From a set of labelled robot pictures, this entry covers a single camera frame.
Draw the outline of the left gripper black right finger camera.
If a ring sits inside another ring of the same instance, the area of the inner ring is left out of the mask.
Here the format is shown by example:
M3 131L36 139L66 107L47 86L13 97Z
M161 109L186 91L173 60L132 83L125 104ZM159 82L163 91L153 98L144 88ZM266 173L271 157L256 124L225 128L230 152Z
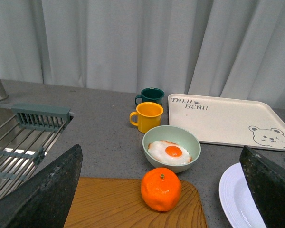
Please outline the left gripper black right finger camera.
M266 227L285 228L285 169L248 146L239 160Z

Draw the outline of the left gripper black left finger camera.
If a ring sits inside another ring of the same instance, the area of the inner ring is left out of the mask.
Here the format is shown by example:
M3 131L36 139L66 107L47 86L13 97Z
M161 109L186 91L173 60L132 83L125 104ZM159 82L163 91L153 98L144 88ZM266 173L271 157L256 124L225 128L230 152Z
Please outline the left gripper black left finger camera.
M62 228L78 185L83 154L76 144L0 199L0 228Z

